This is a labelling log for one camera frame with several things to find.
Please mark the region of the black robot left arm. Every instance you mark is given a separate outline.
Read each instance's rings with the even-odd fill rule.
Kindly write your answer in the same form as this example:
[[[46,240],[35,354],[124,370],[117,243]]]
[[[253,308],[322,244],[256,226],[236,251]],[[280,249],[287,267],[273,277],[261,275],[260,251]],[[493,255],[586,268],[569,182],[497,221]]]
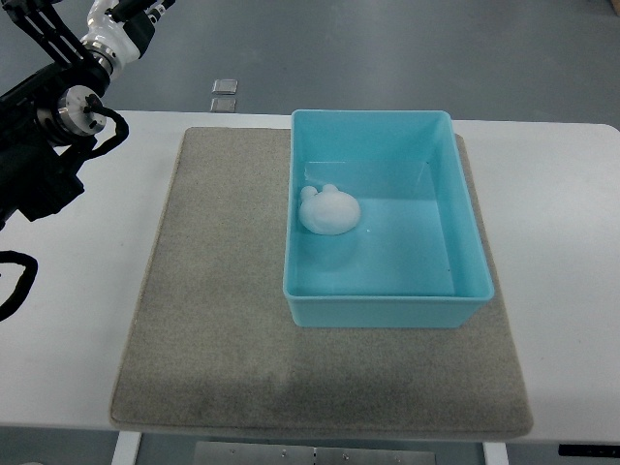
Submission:
[[[129,126],[101,101],[111,57],[81,42],[53,2],[1,6],[52,59],[1,97],[1,221],[16,212],[36,221],[83,193],[82,165],[120,145]]]

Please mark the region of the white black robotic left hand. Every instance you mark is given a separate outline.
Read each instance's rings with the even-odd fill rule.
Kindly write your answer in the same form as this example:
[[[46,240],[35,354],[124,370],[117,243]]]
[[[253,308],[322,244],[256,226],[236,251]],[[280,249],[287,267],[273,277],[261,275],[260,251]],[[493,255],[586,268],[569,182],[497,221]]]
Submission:
[[[175,4],[171,1],[95,1],[87,15],[81,43],[110,75],[140,59],[155,33],[155,24]]]

